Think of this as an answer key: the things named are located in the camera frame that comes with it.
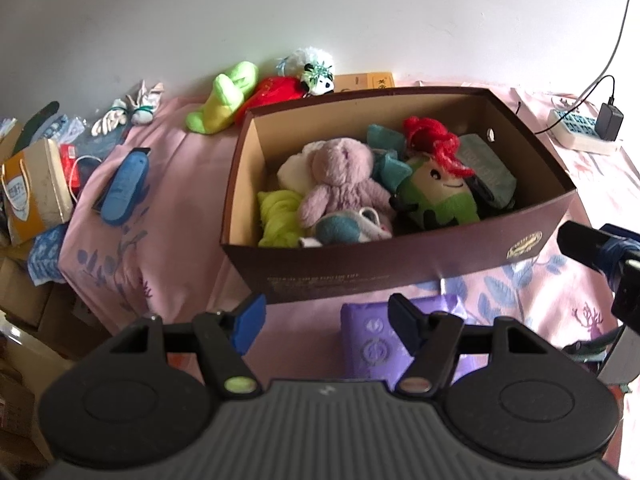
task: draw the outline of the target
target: wall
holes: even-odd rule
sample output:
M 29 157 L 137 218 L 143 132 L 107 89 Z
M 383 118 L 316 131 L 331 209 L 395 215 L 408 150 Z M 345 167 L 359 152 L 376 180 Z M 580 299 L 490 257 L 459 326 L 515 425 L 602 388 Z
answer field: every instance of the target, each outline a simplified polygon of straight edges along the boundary
M 609 57 L 624 3 L 0 0 L 0 115 L 25 119 L 57 99 L 90 116 L 142 77 L 174 94 L 203 90 L 238 60 L 265 62 L 308 44 L 331 51 L 343 73 L 392 70 L 397 78 L 580 92 Z M 632 100 L 639 25 L 635 0 L 612 67 L 627 132 L 639 117 Z

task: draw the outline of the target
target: yellow-green plush toy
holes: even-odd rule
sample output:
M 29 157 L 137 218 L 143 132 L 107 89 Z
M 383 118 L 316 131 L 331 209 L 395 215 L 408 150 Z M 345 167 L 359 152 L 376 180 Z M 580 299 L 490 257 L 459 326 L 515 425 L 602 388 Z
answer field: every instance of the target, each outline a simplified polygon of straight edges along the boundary
M 298 222 L 302 196 L 295 191 L 279 190 L 258 193 L 260 220 L 264 233 L 258 247 L 298 247 L 305 230 Z
M 213 90 L 204 106 L 187 115 L 187 128 L 197 134 L 211 135 L 231 126 L 234 114 L 257 84 L 258 67 L 249 61 L 241 61 L 220 74 L 213 80 Z

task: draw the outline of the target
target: black power adapter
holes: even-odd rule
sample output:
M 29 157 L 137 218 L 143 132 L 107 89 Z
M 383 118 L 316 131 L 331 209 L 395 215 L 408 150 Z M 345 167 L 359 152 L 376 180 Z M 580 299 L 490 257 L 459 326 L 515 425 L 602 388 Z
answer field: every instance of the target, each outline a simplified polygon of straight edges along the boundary
M 613 105 L 613 98 L 608 103 L 603 103 L 598 113 L 598 119 L 594 129 L 602 140 L 616 140 L 624 115 Z

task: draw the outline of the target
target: purple package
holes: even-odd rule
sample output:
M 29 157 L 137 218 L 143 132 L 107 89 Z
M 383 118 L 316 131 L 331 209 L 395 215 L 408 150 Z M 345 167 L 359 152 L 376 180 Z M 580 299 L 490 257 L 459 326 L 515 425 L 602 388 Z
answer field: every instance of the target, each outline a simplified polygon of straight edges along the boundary
M 411 301 L 425 314 L 443 310 L 466 322 L 466 310 L 455 294 Z M 346 378 L 384 380 L 392 390 L 412 357 L 389 324 L 386 302 L 345 303 L 340 310 L 340 323 Z M 479 367 L 473 356 L 462 355 L 453 380 Z

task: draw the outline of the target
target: gold logo on box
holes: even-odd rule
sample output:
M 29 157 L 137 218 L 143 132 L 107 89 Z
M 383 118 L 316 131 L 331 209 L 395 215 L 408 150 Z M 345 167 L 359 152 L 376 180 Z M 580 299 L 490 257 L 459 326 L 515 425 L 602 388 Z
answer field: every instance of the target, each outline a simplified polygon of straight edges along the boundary
M 507 259 L 510 260 L 511 258 L 517 258 L 518 256 L 522 256 L 523 254 L 528 253 L 540 243 L 540 240 L 542 240 L 542 231 L 537 231 L 530 234 L 529 236 L 525 236 L 511 249 L 509 249 L 509 252 L 507 253 Z

